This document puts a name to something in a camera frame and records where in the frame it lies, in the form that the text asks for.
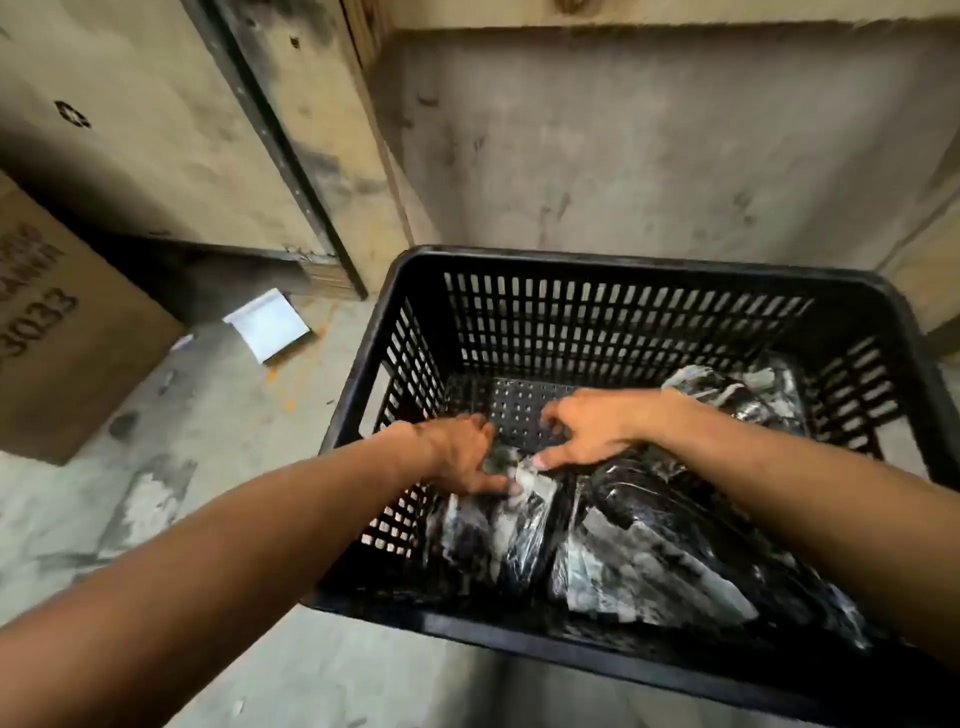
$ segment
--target concrete floor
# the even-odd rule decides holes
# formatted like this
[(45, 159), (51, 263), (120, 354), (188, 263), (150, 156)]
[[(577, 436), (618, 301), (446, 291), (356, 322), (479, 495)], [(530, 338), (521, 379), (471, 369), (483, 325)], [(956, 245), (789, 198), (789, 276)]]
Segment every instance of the concrete floor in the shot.
[[(97, 565), (145, 472), (176, 481), (183, 515), (316, 453), (372, 303), (293, 301), (318, 336), (276, 368), (232, 328), (200, 324), (68, 466), (0, 454), (0, 622)], [(649, 728), (789, 722), (297, 607), (173, 725), (578, 726), (598, 715)]]

